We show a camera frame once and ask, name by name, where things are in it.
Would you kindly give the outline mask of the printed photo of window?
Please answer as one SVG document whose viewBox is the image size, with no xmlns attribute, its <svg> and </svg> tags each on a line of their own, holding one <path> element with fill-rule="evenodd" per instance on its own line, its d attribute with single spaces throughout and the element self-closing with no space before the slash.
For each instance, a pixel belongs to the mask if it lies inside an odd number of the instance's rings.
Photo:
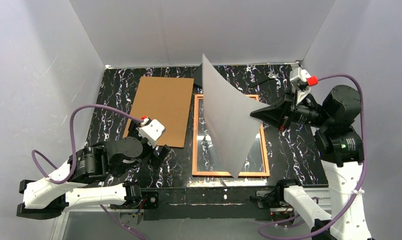
<svg viewBox="0 0 402 240">
<path fill-rule="evenodd" d="M 250 114 L 267 107 L 233 87 L 202 56 L 203 117 L 218 161 L 237 178 L 262 121 Z"/>
</svg>

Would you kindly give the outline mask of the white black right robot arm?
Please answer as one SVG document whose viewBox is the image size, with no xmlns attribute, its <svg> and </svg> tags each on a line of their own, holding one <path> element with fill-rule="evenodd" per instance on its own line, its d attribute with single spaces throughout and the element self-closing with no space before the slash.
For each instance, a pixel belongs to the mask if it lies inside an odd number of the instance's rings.
<svg viewBox="0 0 402 240">
<path fill-rule="evenodd" d="M 288 206 L 310 228 L 313 240 L 370 240 L 363 191 L 357 185 L 365 162 L 361 137 L 352 124 L 361 113 L 359 92 L 347 85 L 333 87 L 322 104 L 311 94 L 299 100 L 293 88 L 269 106 L 250 116 L 286 130 L 291 123 L 316 128 L 314 142 L 328 181 L 330 212 L 319 206 L 296 179 L 279 180 L 271 192 L 257 193 L 254 199 L 261 208 Z"/>
</svg>

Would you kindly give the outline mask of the brown cardboard backing board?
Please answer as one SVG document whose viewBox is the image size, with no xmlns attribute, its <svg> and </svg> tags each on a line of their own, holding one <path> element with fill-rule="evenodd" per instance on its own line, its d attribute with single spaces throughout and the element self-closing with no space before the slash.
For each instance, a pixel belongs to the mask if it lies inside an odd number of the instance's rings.
<svg viewBox="0 0 402 240">
<path fill-rule="evenodd" d="M 135 118 L 158 120 L 165 133 L 159 146 L 182 148 L 189 119 L 194 79 L 142 76 L 129 114 Z"/>
</svg>

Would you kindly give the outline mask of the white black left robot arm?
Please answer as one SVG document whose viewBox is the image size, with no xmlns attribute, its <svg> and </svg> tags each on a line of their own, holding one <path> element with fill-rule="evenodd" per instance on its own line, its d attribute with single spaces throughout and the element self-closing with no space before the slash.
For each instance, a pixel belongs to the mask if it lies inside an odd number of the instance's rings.
<svg viewBox="0 0 402 240">
<path fill-rule="evenodd" d="M 40 180 L 24 179 L 19 184 L 23 201 L 18 204 L 16 216 L 33 220 L 48 220 L 59 217 L 72 209 L 116 205 L 121 209 L 153 209 L 158 196 L 144 193 L 136 182 L 129 180 L 114 186 L 90 187 L 103 182 L 108 176 L 119 178 L 142 163 L 158 169 L 171 148 L 167 145 L 152 147 L 146 138 L 128 136 L 120 140 L 99 142 L 84 147 L 76 153 L 76 168 L 71 178 L 54 184 L 72 169 L 72 160 L 67 160 L 47 177 Z"/>
</svg>

